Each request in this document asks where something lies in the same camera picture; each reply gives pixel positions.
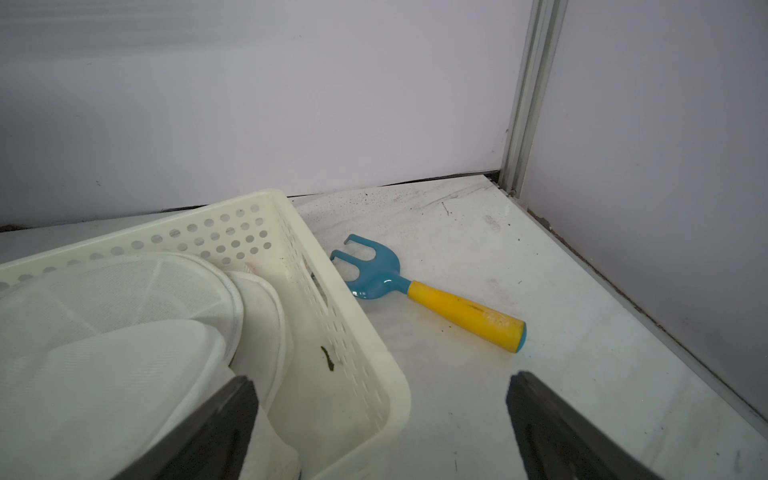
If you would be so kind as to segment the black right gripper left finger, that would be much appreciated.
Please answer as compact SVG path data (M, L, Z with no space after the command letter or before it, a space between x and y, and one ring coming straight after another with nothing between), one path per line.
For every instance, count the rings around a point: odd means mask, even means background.
M118 479L237 479L259 400L245 376L229 380Z

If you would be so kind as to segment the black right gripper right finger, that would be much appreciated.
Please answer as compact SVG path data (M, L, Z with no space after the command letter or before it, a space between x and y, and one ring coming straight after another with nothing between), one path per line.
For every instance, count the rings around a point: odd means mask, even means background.
M533 373L510 378L506 406L529 479L657 479Z

